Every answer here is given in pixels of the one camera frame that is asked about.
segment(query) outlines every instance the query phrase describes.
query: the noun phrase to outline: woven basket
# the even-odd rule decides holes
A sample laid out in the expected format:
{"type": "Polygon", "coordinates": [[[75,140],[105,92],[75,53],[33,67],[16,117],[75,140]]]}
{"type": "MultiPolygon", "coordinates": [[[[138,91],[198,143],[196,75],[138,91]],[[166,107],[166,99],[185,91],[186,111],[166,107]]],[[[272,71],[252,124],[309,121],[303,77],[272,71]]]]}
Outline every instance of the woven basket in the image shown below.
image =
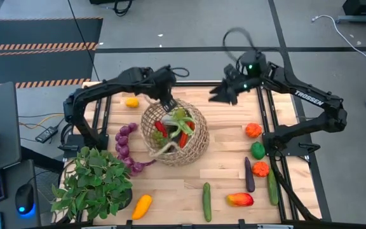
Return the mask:
{"type": "Polygon", "coordinates": [[[170,166],[182,166],[193,163],[207,150],[208,143],[210,142],[207,122],[200,111],[193,105],[180,99],[176,99],[176,102],[178,105],[174,110],[184,108],[194,120],[194,134],[190,136],[183,148],[180,148],[179,145],[173,141],[169,142],[163,148],[159,148],[152,139],[152,133],[157,130],[154,123],[166,115],[166,112],[159,102],[151,104],[145,110],[139,125],[140,133],[142,134],[145,145],[149,151],[149,156],[170,166]]]}

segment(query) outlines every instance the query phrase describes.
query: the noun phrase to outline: gray floor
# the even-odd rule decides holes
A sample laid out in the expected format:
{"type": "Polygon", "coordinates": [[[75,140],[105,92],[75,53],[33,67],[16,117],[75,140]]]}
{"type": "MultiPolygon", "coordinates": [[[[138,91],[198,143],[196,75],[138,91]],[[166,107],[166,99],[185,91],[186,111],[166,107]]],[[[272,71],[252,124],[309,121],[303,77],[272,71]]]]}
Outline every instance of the gray floor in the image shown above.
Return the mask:
{"type": "MultiPolygon", "coordinates": [[[[320,14],[342,14],[344,0],[275,0],[288,47],[347,46],[336,34],[330,20],[311,23],[320,14]]],[[[152,48],[220,46],[231,27],[244,27],[257,46],[278,46],[268,2],[265,0],[135,0],[123,18],[112,11],[92,6],[88,0],[71,0],[77,17],[101,16],[104,24],[99,48],[152,48]]],[[[0,18],[72,17],[66,0],[5,0],[0,18]]],[[[366,25],[342,24],[340,31],[353,44],[366,46],[366,25]]],[[[227,41],[245,46],[240,35],[227,41]]],[[[277,53],[268,59],[282,64],[277,53]]],[[[348,126],[338,134],[316,133],[313,142],[333,221],[366,223],[366,60],[358,53],[290,53],[297,77],[344,98],[348,126]]],[[[221,52],[182,53],[101,53],[95,65],[101,79],[115,77],[130,66],[165,64],[184,66],[191,71],[187,80],[219,80],[229,59],[221,52]]],[[[61,112],[62,101],[76,86],[19,89],[21,115],[61,112]]],[[[304,104],[306,116],[320,110],[304,104]]],[[[37,122],[40,119],[23,120],[37,122]]],[[[56,125],[60,118],[45,125],[56,125]]],[[[20,129],[22,137],[33,139],[40,130],[20,129]]],[[[23,141],[23,145],[50,157],[60,157],[56,138],[52,144],[23,141]]]]}

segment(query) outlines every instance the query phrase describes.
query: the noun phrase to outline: floor mat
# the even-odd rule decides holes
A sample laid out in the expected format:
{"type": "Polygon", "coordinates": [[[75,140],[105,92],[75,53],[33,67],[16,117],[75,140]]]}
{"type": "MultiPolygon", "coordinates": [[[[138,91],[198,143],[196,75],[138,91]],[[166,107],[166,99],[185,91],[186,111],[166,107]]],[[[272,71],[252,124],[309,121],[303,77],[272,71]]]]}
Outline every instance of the floor mat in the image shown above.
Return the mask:
{"type": "Polygon", "coordinates": [[[102,18],[0,20],[0,83],[17,88],[90,81],[102,18]]]}

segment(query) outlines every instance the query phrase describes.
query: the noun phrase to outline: wooden tabletop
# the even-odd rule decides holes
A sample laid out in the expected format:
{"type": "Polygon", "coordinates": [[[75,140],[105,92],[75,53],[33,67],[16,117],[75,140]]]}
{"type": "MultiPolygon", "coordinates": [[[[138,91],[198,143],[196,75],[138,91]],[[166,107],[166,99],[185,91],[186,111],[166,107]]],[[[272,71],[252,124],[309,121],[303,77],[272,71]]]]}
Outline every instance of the wooden tabletop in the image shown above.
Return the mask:
{"type": "MultiPolygon", "coordinates": [[[[202,188],[205,182],[211,185],[212,221],[210,224],[234,224],[238,219],[246,223],[279,223],[277,206],[269,202],[266,178],[255,177],[256,190],[251,193],[254,205],[251,207],[230,207],[226,203],[226,195],[247,192],[245,189],[244,159],[247,156],[251,164],[256,160],[250,155],[250,146],[255,141],[262,142],[261,137],[250,139],[245,135],[248,123],[262,126],[261,113],[255,90],[242,93],[238,97],[238,105],[229,106],[208,102],[208,87],[175,87],[173,97],[180,98],[196,106],[207,120],[210,132],[210,145],[204,155],[196,162],[183,167],[169,167],[159,162],[146,167],[144,171],[131,179],[133,199],[131,204],[118,212],[117,216],[109,215],[107,219],[96,218],[95,225],[124,225],[131,218],[135,204],[143,194],[152,196],[152,204],[147,214],[134,225],[176,225],[205,224],[202,206],[202,188]]],[[[112,96],[109,116],[108,150],[116,155],[115,135],[119,128],[130,122],[139,123],[142,112],[149,105],[143,96],[138,96],[140,106],[125,106],[131,94],[120,93],[112,96]]],[[[276,112],[280,124],[295,124],[294,107],[289,95],[273,93],[276,112]]],[[[100,121],[104,115],[105,99],[102,100],[100,121]]],[[[90,103],[85,118],[92,123],[95,102],[90,103]]],[[[130,135],[131,156],[138,162],[150,161],[147,149],[140,134],[136,131],[130,135]]],[[[305,206],[317,217],[320,209],[316,198],[313,180],[308,164],[297,157],[287,157],[288,168],[293,189],[305,206]]],[[[287,216],[290,216],[288,198],[283,191],[287,216]]]]}

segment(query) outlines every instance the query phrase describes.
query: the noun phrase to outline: computer mouse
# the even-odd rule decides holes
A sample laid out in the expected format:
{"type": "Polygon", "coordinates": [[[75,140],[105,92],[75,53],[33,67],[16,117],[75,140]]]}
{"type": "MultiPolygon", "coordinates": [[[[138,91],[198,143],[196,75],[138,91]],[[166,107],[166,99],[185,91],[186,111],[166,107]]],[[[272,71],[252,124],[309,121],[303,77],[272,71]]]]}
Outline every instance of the computer mouse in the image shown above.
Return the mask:
{"type": "Polygon", "coordinates": [[[24,184],[18,188],[15,195],[15,205],[19,214],[27,214],[33,208],[33,186],[24,184]]]}

